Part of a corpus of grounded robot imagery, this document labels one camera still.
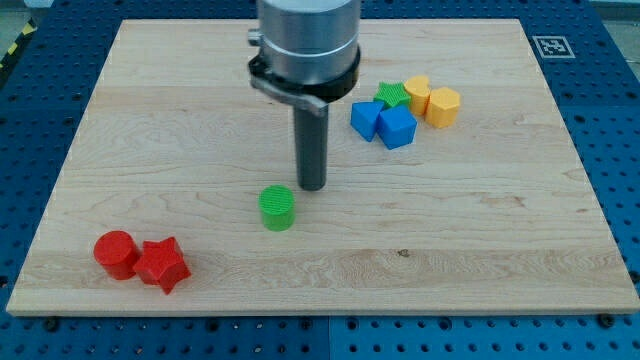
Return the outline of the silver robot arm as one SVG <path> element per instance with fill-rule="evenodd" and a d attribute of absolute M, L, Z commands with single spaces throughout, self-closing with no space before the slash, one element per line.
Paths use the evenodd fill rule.
<path fill-rule="evenodd" d="M 357 0 L 258 0 L 248 42 L 250 84 L 316 117 L 358 78 L 361 5 Z"/>

